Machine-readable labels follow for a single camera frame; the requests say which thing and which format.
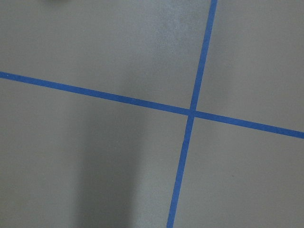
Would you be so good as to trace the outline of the crossing blue tape line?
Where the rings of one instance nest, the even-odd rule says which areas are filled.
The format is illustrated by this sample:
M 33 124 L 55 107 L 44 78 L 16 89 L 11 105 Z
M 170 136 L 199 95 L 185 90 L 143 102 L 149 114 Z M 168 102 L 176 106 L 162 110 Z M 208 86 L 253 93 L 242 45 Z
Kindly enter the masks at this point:
M 203 38 L 203 42 L 202 42 L 202 48 L 201 48 L 201 52 L 200 52 L 199 63 L 198 63 L 196 77 L 195 77 L 195 83 L 194 83 L 193 92 L 192 92 L 192 96 L 191 96 L 190 111 L 189 111 L 189 115 L 187 117 L 187 122 L 186 122 L 186 126 L 185 126 L 185 133 L 184 133 L 183 143 L 182 143 L 182 147 L 181 147 L 179 163 L 178 163 L 178 167 L 177 167 L 177 171 L 176 171 L 176 178 L 175 178 L 172 197 L 171 197 L 169 214 L 168 214 L 168 218 L 167 218 L 167 224 L 166 224 L 167 228 L 172 228 L 174 226 L 174 221 L 175 221 L 175 216 L 176 216 L 176 211 L 177 211 L 177 206 L 178 206 L 178 201 L 179 201 L 179 196 L 180 196 L 180 190 L 181 190 L 181 185 L 182 185 L 182 179 L 183 179 L 183 174 L 184 174 L 184 169 L 185 169 L 185 164 L 186 164 L 186 160 L 187 160 L 187 154 L 188 154 L 188 149 L 189 149 L 189 144 L 190 144 L 190 139 L 191 139 L 191 134 L 192 134 L 192 128 L 194 125 L 195 113 L 197 111 L 198 99 L 199 99 L 199 95 L 200 95 L 200 89 L 201 89 L 201 84 L 202 84 L 202 80 L 203 80 L 205 64 L 206 64 L 206 60 L 207 60 L 207 54 L 208 54 L 208 50 L 209 50 L 209 43 L 210 43 L 210 39 L 211 39 L 211 33 L 212 33 L 214 18 L 215 18 L 215 14 L 216 14 L 217 3 L 218 3 L 217 0 L 210 1 L 210 7 L 209 7 L 209 12 L 208 12 L 206 28 L 205 28 L 205 32 L 204 32 L 204 38 Z

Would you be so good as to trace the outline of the long blue tape line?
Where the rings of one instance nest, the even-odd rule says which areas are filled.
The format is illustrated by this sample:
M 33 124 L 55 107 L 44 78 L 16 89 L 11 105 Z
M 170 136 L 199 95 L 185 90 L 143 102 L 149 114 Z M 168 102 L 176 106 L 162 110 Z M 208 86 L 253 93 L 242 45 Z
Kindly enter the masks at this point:
M 210 114 L 210 113 L 206 113 L 206 112 L 192 111 L 190 109 L 186 109 L 186 108 L 182 108 L 182 107 L 172 106 L 172 105 L 168 105 L 168 104 L 161 104 L 161 103 L 146 101 L 146 100 L 142 100 L 142 99 L 126 97 L 126 96 L 122 96 L 122 95 L 115 95 L 115 94 L 111 94 L 111 93 L 96 91 L 96 90 L 82 88 L 82 87 L 73 86 L 73 85 L 66 85 L 66 84 L 61 84 L 61 83 L 57 83 L 57 82 L 51 82 L 51 81 L 27 77 L 27 76 L 20 76 L 20 75 L 6 73 L 6 72 L 1 72 L 0 77 L 3 79 L 11 80 L 11 81 L 17 81 L 17 82 L 22 82 L 22 83 L 26 83 L 26 84 L 52 88 L 52 89 L 56 89 L 56 90 L 66 91 L 66 92 L 80 94 L 80 95 L 86 95 L 86 96 L 90 96 L 90 97 L 101 98 L 101 99 L 120 102 L 120 103 L 124 103 L 124 104 L 146 107 L 146 108 L 150 108 L 150 109 L 161 110 L 161 111 L 181 114 L 181 115 L 193 115 L 196 118 L 200 118 L 200 119 L 204 119 L 204 120 L 231 124 L 231 125 L 235 125 L 235 126 L 240 126 L 240 127 L 270 132 L 270 133 L 276 133 L 276 134 L 291 136 L 291 137 L 300 138 L 300 139 L 302 139 L 304 137 L 303 132 L 296 131 L 296 130 L 281 128 L 281 127 L 277 127 L 277 126 L 271 126 L 271 125 L 267 125 L 267 124 L 256 123 L 256 122 L 251 122 L 251 121 L 246 121 L 246 120 L 241 120 L 241 119 L 236 119 L 236 118 L 231 118 L 231 117 L 226 117 L 226 116 L 221 116 L 221 115 L 216 115 L 216 114 Z

